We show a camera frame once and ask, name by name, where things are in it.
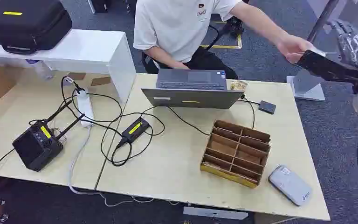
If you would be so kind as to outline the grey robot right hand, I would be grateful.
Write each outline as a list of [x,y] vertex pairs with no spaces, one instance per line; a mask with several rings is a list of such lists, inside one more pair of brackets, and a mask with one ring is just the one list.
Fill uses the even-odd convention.
[[340,19],[330,20],[327,25],[336,32],[343,61],[358,68],[358,29],[351,23]]

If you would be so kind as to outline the person's left hand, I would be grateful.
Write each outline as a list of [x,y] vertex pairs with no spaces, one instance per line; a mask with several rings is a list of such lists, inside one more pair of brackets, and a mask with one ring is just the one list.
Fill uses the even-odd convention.
[[286,60],[292,64],[297,63],[305,51],[314,48],[309,41],[294,35],[283,36],[275,45]]

